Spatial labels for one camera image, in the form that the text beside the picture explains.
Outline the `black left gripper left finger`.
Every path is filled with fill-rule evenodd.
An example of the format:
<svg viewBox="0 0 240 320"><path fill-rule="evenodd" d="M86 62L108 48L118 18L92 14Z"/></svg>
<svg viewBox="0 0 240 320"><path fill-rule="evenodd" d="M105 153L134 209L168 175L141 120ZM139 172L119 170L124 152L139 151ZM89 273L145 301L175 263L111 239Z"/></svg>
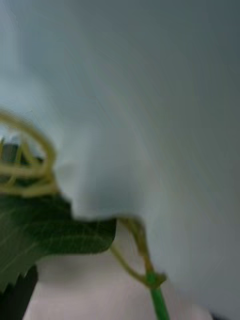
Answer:
<svg viewBox="0 0 240 320"><path fill-rule="evenodd" d="M25 276L20 275L15 285L9 284L0 294L0 319L23 320L38 282L37 266L32 266Z"/></svg>

